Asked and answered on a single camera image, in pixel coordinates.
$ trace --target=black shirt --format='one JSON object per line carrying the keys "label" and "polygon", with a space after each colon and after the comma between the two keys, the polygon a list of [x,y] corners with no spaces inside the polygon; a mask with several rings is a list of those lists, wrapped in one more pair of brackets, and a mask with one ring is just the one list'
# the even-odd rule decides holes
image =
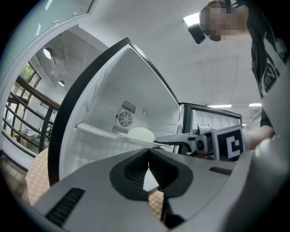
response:
{"label": "black shirt", "polygon": [[[263,98],[286,69],[285,63],[289,52],[262,10],[254,3],[247,4],[247,7],[249,9],[247,27],[252,37],[252,70],[260,96]],[[272,126],[262,109],[261,126],[265,125]]]}

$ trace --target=railing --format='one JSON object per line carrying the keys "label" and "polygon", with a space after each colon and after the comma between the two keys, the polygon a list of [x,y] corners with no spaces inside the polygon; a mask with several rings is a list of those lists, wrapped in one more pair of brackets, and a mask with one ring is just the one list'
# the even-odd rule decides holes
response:
{"label": "railing", "polygon": [[[48,108],[48,110],[46,112],[46,115],[43,116],[28,106],[28,103],[29,103],[28,100],[25,100],[19,96],[16,96],[13,93],[10,93],[10,97],[8,98],[7,104],[5,106],[6,112],[5,112],[5,115],[3,117],[4,131],[2,131],[2,134],[7,139],[9,139],[9,141],[12,142],[15,146],[17,146],[19,149],[21,149],[22,151],[24,151],[28,155],[35,157],[35,155],[33,153],[29,152],[27,149],[24,149],[23,146],[21,146],[20,144],[24,144],[23,141],[25,141],[26,143],[30,143],[34,147],[38,148],[38,153],[43,151],[48,146],[48,142],[49,142],[49,138],[50,138],[50,131],[47,132],[47,129],[48,129],[49,125],[53,125],[53,122],[50,120],[50,117],[51,117],[52,113],[57,113],[57,111],[59,109],[59,104],[57,104],[56,102],[47,98],[45,95],[41,94],[39,91],[37,91],[36,89],[31,87],[24,79],[18,77],[16,82],[19,85],[21,85],[24,88],[24,90],[27,90],[31,95],[33,95],[34,97],[39,99],[41,101],[41,105],[45,104],[45,106],[46,106],[46,108]],[[16,107],[14,110],[11,109],[11,107],[10,107],[12,103],[16,104]],[[26,110],[28,110],[29,112],[31,112],[32,114],[37,116],[39,119],[43,120],[43,124],[42,124],[41,129],[36,128],[35,126],[31,125],[25,119],[23,119],[21,116],[19,116],[17,114],[17,111],[18,111],[20,105],[22,105],[24,107],[23,117],[25,115]],[[12,123],[7,120],[8,113],[13,116]],[[19,120],[21,123],[20,130],[15,128],[15,120],[16,119]],[[26,125],[29,129],[31,129],[31,131],[34,131],[34,134],[36,136],[34,136],[34,138],[30,138],[28,134],[21,131],[22,124]],[[5,132],[7,127],[9,127],[11,129],[10,136],[7,132]]]}

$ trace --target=refrigerator shelf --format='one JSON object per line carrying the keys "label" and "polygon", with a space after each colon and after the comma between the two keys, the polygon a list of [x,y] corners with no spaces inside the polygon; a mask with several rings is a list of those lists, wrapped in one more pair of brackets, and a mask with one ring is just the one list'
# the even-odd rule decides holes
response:
{"label": "refrigerator shelf", "polygon": [[169,146],[169,145],[165,145],[165,144],[159,144],[159,143],[154,143],[154,142],[147,142],[147,141],[138,140],[138,139],[130,137],[129,135],[124,134],[124,133],[115,134],[112,132],[108,132],[108,131],[96,128],[96,127],[89,125],[85,122],[77,124],[76,128],[80,129],[82,131],[97,135],[97,136],[104,137],[104,138],[108,138],[108,139],[112,139],[112,140],[126,139],[131,143],[138,144],[138,145],[144,145],[144,146],[148,146],[148,147],[157,148],[160,146],[162,146],[162,147]]}

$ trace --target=refrigerator fan vent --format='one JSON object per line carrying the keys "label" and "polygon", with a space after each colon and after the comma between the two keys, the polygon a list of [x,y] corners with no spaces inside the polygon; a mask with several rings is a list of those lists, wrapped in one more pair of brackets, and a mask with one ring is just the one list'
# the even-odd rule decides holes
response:
{"label": "refrigerator fan vent", "polygon": [[128,101],[124,101],[122,108],[124,108],[125,110],[131,112],[132,114],[135,114],[136,111],[136,106],[134,106],[132,103],[128,102]]}
{"label": "refrigerator fan vent", "polygon": [[132,115],[127,111],[122,112],[118,120],[122,127],[129,127],[133,122]]}
{"label": "refrigerator fan vent", "polygon": [[124,133],[124,134],[128,134],[128,129],[121,128],[121,127],[118,127],[118,126],[113,126],[112,132],[114,132],[116,134],[118,134],[119,132],[120,133]]}

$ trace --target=white egg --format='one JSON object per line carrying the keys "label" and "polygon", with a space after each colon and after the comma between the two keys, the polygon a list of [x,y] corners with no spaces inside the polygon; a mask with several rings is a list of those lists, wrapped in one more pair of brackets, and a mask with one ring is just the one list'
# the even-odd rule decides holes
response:
{"label": "white egg", "polygon": [[128,132],[128,136],[137,140],[150,142],[150,143],[153,143],[155,140],[155,136],[152,133],[152,131],[143,127],[133,128],[132,130]]}

